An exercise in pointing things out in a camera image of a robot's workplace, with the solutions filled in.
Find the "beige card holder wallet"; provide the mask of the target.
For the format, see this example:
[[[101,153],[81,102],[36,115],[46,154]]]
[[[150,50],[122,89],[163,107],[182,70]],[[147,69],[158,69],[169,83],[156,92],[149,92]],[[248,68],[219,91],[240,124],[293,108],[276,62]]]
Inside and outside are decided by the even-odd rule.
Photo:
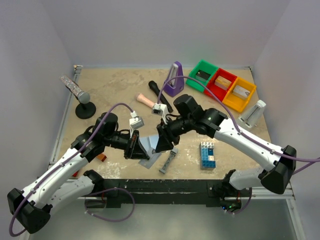
[[[144,147],[150,159],[154,159],[154,158],[157,159],[161,156],[161,153],[156,152],[158,140],[159,140],[159,136],[157,134],[140,138],[140,143]]]

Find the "white VIP credit card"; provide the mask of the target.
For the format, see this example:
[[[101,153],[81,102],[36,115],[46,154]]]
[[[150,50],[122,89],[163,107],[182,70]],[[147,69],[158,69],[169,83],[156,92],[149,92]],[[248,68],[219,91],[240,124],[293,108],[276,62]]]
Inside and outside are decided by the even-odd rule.
[[[150,169],[161,155],[161,153],[152,154],[149,160],[141,159],[138,164],[146,169]]]

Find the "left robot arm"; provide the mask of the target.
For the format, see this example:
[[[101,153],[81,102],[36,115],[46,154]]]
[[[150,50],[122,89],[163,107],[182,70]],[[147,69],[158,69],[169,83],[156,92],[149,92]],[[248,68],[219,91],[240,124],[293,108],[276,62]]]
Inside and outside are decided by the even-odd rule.
[[[125,159],[149,159],[138,131],[144,122],[135,111],[130,115],[129,129],[118,130],[118,117],[111,112],[103,113],[95,125],[79,135],[60,160],[42,176],[22,190],[13,188],[7,194],[12,214],[9,225],[11,236],[16,236],[13,232],[15,221],[23,226],[24,231],[34,234],[47,224],[60,204],[90,195],[104,180],[97,172],[86,173],[71,185],[65,182],[102,154],[105,147],[122,150]]]

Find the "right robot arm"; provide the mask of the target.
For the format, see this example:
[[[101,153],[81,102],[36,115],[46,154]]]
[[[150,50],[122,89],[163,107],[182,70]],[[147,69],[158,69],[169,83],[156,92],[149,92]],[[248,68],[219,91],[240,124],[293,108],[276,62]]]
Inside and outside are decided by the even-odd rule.
[[[287,145],[281,147],[269,143],[239,127],[223,112],[215,109],[203,109],[196,100],[183,94],[173,102],[179,115],[175,120],[167,119],[167,106],[154,104],[151,112],[162,117],[156,129],[157,153],[172,150],[180,141],[180,136],[190,131],[222,141],[244,153],[259,167],[248,170],[231,170],[226,176],[227,185],[236,190],[252,187],[264,187],[275,194],[283,194],[296,169],[297,151]]]

